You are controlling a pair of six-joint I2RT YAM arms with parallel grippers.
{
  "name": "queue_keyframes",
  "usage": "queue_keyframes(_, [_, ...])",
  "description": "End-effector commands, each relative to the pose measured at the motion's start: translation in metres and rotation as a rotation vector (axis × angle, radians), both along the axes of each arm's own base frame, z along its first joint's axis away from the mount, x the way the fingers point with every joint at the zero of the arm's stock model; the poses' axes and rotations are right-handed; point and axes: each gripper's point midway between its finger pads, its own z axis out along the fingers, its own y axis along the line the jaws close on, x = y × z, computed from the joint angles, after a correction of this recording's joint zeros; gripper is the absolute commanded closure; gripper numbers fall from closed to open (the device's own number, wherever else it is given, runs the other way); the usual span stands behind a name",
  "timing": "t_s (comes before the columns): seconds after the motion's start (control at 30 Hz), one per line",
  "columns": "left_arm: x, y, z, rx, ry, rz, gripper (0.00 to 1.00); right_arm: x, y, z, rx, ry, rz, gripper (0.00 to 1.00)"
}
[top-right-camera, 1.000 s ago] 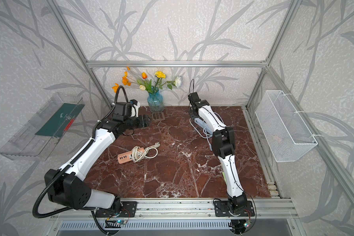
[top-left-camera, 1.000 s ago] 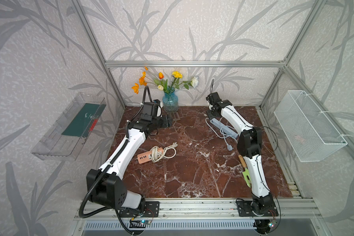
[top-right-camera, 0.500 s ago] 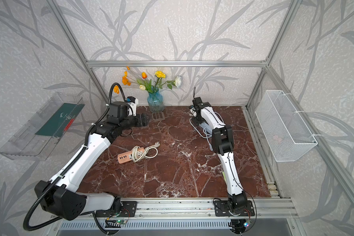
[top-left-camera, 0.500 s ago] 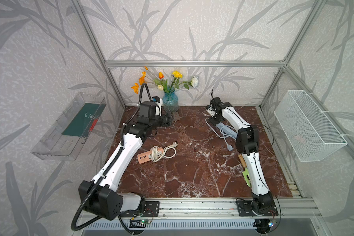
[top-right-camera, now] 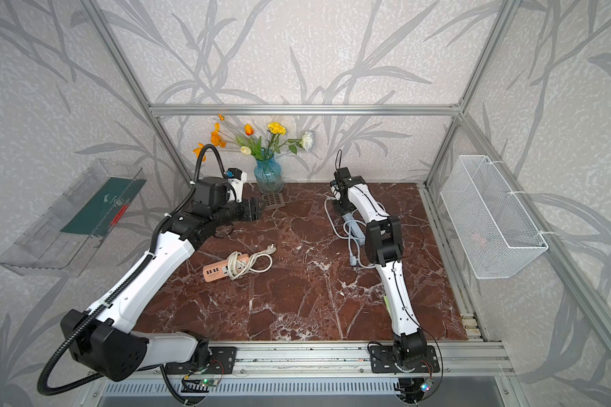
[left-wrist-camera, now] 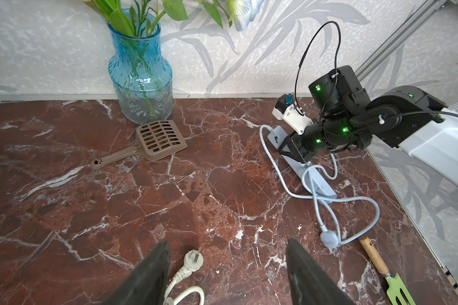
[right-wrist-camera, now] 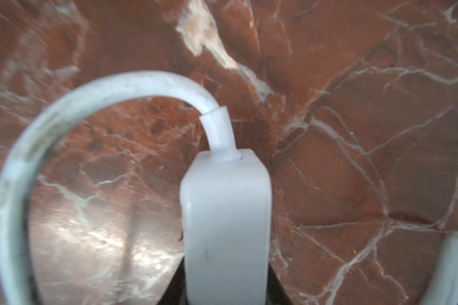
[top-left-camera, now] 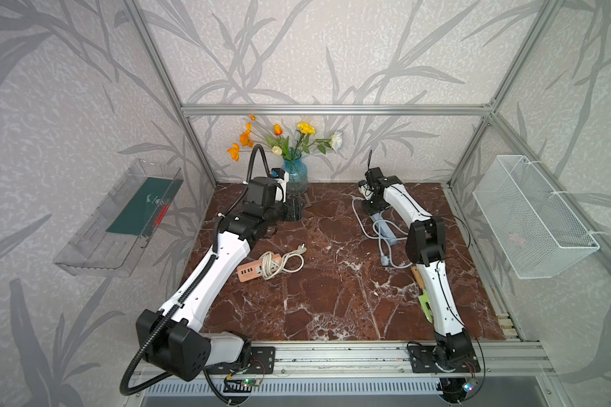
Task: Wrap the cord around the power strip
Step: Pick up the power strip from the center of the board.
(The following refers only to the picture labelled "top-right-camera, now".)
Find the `grey power strip with cord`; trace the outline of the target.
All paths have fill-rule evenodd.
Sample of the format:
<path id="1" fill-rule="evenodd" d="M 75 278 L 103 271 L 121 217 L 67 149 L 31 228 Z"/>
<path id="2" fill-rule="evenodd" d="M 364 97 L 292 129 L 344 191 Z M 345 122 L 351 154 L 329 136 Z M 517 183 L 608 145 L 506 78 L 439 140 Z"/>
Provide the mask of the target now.
<path id="1" fill-rule="evenodd" d="M 354 213 L 356 213 L 356 210 L 352 211 L 351 213 L 342 215 L 342 220 L 344 221 L 342 228 L 345 235 L 340 235 L 329 212 L 328 202 L 333 201 L 334 197 L 326 196 L 323 203 L 323 207 L 329 220 L 329 223 L 333 229 L 334 235 L 336 235 L 337 238 L 345 240 L 347 242 L 351 266 L 357 266 L 363 269 L 375 269 L 377 267 L 376 264 L 369 263 L 365 265 L 363 264 L 361 257 L 361 248 L 364 246 L 367 239 L 360 225 L 364 226 L 366 225 L 366 223 L 354 217 Z"/>

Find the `pink power strip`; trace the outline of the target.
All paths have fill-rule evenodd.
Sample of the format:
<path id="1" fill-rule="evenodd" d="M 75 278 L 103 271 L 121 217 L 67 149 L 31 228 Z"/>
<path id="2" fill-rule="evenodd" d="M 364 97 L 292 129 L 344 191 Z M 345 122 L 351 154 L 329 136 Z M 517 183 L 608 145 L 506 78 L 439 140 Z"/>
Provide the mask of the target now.
<path id="1" fill-rule="evenodd" d="M 233 279 L 234 275 L 241 273 L 242 269 L 246 267 L 249 262 L 248 254 L 240 254 L 234 262 L 234 272 L 229 271 L 228 260 L 219 261 L 207 266 L 202 269 L 203 277 L 207 283 L 212 283 L 216 280 L 220 280 L 225 277 Z"/>

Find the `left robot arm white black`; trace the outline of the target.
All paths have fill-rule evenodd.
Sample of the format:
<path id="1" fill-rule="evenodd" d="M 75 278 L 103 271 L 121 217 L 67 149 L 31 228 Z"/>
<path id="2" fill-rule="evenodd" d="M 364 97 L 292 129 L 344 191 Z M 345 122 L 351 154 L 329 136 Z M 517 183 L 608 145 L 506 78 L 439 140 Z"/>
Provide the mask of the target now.
<path id="1" fill-rule="evenodd" d="M 207 344 L 195 334 L 143 334 L 134 327 L 174 271 L 219 227 L 260 218 L 258 198 L 242 197 L 246 181 L 246 173 L 234 168 L 195 181 L 187 203 L 165 215 L 141 260 L 87 310 L 63 318 L 74 361 L 119 382 L 141 368 L 205 358 Z"/>

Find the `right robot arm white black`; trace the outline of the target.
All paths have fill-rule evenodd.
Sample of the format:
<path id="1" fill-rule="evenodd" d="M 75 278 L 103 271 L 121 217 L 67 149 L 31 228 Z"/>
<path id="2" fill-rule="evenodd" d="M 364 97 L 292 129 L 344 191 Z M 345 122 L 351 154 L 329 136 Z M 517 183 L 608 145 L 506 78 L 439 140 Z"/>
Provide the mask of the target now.
<path id="1" fill-rule="evenodd" d="M 428 355 L 428 344 L 405 283 L 401 220 L 389 215 L 373 197 L 365 180 L 352 176 L 346 167 L 335 171 L 330 186 L 340 215 L 357 211 L 362 217 L 365 254 L 378 271 L 388 300 L 395 362 L 404 371 L 411 371 Z"/>

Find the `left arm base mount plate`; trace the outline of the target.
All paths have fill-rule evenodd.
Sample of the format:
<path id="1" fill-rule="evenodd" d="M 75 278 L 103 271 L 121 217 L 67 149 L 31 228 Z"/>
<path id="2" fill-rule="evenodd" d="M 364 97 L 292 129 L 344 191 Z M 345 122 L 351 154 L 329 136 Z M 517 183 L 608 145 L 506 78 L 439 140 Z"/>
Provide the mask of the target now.
<path id="1" fill-rule="evenodd" d="M 168 375 L 212 374 L 231 375 L 234 370 L 238 349 L 236 347 L 210 347 L 198 349 L 196 355 L 189 361 L 165 364 Z"/>

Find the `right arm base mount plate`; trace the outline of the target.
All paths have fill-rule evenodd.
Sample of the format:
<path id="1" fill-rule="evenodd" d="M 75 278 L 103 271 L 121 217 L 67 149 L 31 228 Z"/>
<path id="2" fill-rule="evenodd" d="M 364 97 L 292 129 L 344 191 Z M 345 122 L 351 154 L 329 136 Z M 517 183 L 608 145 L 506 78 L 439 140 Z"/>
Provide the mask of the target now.
<path id="1" fill-rule="evenodd" d="M 392 345 L 383 345 L 371 341 L 367 345 L 367 351 L 371 363 L 372 373 L 421 373 L 431 376 L 433 373 L 441 371 L 440 358 L 436 348 L 428 346 L 424 356 L 415 357 L 406 366 L 399 366 L 394 355 Z"/>

